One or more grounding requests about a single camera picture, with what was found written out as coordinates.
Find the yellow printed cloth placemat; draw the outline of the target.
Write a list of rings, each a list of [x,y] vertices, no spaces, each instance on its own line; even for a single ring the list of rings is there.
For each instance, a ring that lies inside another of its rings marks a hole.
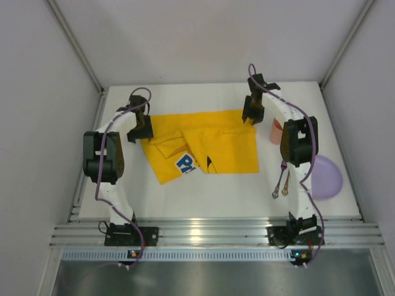
[[[241,110],[153,115],[153,138],[141,140],[160,184],[195,169],[206,174],[259,172],[256,130]]]

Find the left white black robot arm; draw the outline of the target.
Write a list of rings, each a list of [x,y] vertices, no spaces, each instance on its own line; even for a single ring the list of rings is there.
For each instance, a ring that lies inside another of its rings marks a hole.
[[[108,123],[83,135],[84,175],[96,185],[94,199],[109,207],[115,225],[130,224],[135,218],[122,185],[126,169],[122,142],[153,138],[149,111],[149,99],[132,94]]]

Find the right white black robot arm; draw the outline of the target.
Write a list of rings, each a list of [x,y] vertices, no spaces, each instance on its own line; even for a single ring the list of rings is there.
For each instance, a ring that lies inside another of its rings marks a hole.
[[[317,217],[312,205],[308,185],[318,153],[318,122],[300,107],[281,97],[281,88],[276,83],[266,83],[263,74],[249,74],[247,83],[250,95],[244,101],[242,121],[253,125],[263,121],[265,110],[271,111],[282,125],[280,155],[289,171],[291,186],[296,192],[295,201],[289,201],[288,232],[293,236],[317,229]]]

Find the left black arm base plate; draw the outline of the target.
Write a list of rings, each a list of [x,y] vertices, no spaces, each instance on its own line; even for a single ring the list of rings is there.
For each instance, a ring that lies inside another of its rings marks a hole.
[[[158,227],[140,227],[145,247],[154,247],[159,239]],[[110,224],[107,228],[105,246],[109,247],[137,247],[141,245],[139,232],[130,224]]]

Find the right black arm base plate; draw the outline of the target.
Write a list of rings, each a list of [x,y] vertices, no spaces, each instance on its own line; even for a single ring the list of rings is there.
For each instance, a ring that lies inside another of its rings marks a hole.
[[[318,246],[323,238],[320,226],[316,230],[304,234],[291,234],[286,226],[271,226],[267,228],[267,235],[269,245],[279,249],[294,245]]]

